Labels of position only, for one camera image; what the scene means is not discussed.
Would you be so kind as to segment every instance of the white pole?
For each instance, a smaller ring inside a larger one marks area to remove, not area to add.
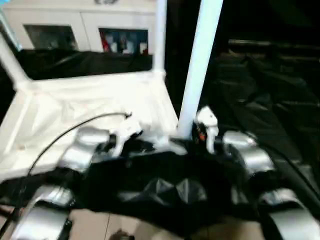
[[[153,70],[165,70],[167,0],[156,0]]]
[[[5,69],[8,76],[11,78],[14,84],[14,88],[17,88],[19,83],[26,83],[31,79],[26,75],[25,71],[17,61],[15,55],[12,53],[4,37],[0,33],[0,62]]]
[[[0,22],[2,23],[4,31],[8,35],[9,39],[11,40],[11,42],[13,43],[15,48],[18,51],[20,51],[22,49],[22,46],[19,43],[18,39],[16,38],[16,35],[15,35],[14,31],[9,26],[9,23],[8,23],[6,17],[5,17],[5,14],[4,14],[4,12],[2,11],[1,8],[0,8]]]
[[[178,135],[182,138],[191,136],[222,3],[223,0],[201,1],[177,130]]]

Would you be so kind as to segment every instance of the floor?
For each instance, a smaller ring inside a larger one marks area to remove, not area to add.
[[[137,218],[94,213],[89,210],[74,210],[70,240],[109,240],[112,234],[122,230],[133,235],[136,240],[183,240],[174,234],[157,228]],[[0,217],[0,226],[5,218]],[[263,240],[260,225],[256,222],[243,222],[226,219],[226,223],[205,227],[191,236],[192,240]],[[9,240],[14,226],[11,225],[3,240]]]

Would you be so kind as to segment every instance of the cabinet door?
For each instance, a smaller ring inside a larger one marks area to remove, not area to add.
[[[137,12],[83,12],[92,51],[153,54],[155,15]]]
[[[4,9],[24,49],[90,49],[79,12]]]

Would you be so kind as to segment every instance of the orange accent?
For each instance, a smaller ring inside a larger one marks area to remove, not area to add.
[[[205,141],[206,140],[206,136],[203,133],[199,133],[199,139],[201,141]]]

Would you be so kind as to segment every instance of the white cabinet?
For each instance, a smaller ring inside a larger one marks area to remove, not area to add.
[[[79,12],[5,9],[5,17],[24,49],[90,50]]]
[[[156,0],[12,0],[3,12],[24,49],[155,51]]]
[[[82,13],[82,18],[92,51],[129,53],[147,50],[154,52],[155,16],[153,14],[111,12]]]

